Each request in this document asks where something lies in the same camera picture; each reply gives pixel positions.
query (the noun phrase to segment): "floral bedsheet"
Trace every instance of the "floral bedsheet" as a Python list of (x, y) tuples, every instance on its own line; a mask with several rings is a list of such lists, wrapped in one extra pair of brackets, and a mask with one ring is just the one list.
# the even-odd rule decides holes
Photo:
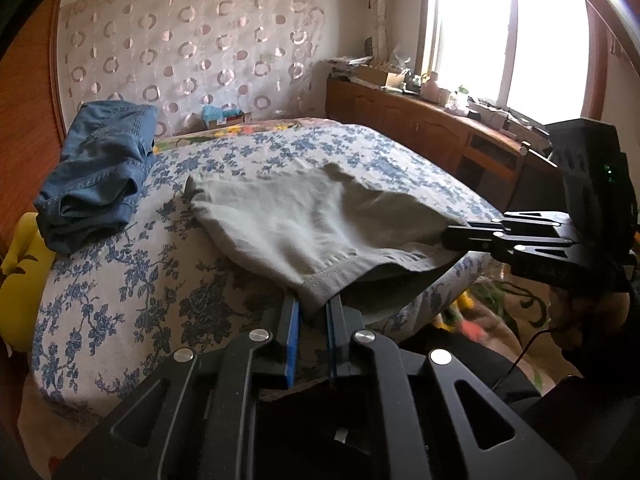
[[(182, 194), (193, 170), (255, 176), (286, 171), (295, 159), (336, 162), (381, 189), (411, 193), (462, 219), (496, 214), (445, 171), (376, 131), (311, 124), (159, 153), (124, 232), (58, 257), (52, 267), (31, 360), (43, 396), (64, 410), (104, 415), (175, 349), (224, 346), (281, 302), (273, 282), (227, 260), (196, 222)], [(462, 293), (485, 261), (467, 253), (373, 328), (395, 340), (410, 336)], [(297, 387), (325, 377), (326, 363), (324, 335), (303, 325)]]

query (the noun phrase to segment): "window frame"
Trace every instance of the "window frame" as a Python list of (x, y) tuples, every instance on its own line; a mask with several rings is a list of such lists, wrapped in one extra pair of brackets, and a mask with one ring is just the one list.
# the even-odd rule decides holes
[[(440, 52), (443, 47), (443, 42), (440, 40), (442, 24), (439, 23), (439, 4), (440, 0), (422, 0), (420, 27), (418, 30), (418, 52), (415, 64), (416, 72), (418, 72), (419, 69), (420, 74), (430, 74), (432, 71), (438, 71), (438, 64), (441, 59)], [(589, 20), (589, 61), (580, 116), (600, 120), (602, 118), (607, 82), (607, 28), (587, 0), (585, 0), (585, 5)], [(492, 102), (495, 107), (508, 111), (514, 117), (527, 120), (534, 126), (542, 128), (543, 125), (541, 123), (507, 106), (507, 99), (513, 79), (517, 38), (518, 0), (511, 0), (509, 31), (500, 91), (495, 102), (490, 102)]]

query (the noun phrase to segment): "wooden cabinet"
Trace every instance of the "wooden cabinet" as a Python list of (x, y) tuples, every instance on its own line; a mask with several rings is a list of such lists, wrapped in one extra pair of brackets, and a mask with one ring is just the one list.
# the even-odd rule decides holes
[(329, 79), (326, 91), (328, 118), (385, 134), (506, 209), (522, 170), (519, 142), (417, 98), (337, 79)]
[(326, 115), (362, 124), (455, 174), (470, 128), (439, 108), (347, 81), (327, 82)]
[(50, 50), (59, 7), (44, 0), (0, 59), (0, 255), (60, 158), (65, 133)]

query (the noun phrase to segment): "metal screw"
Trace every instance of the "metal screw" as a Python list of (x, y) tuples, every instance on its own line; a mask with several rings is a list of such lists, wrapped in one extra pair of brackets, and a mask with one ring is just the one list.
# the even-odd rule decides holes
[(358, 343), (373, 343), (376, 339), (376, 335), (371, 330), (358, 330), (353, 334), (353, 338)]
[(174, 352), (174, 359), (179, 363), (188, 363), (193, 359), (193, 350), (191, 348), (178, 348)]
[(267, 341), (269, 338), (269, 332), (263, 328), (255, 328), (249, 332), (249, 339), (257, 343), (261, 341)]
[(448, 365), (452, 359), (451, 354), (443, 348), (432, 350), (429, 357), (437, 365)]

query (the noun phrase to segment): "bottle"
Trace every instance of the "bottle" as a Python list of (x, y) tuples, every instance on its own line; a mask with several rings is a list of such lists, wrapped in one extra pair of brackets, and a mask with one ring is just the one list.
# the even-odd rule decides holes
[(438, 73), (431, 72), (431, 76), (420, 86), (420, 97), (430, 103), (438, 103), (440, 98), (440, 87), (438, 86)]
[(467, 106), (468, 101), (469, 101), (469, 90), (467, 90), (465, 87), (460, 85), (458, 87), (458, 98), (457, 98), (457, 101), (456, 101), (456, 105), (460, 109), (468, 108), (468, 106)]

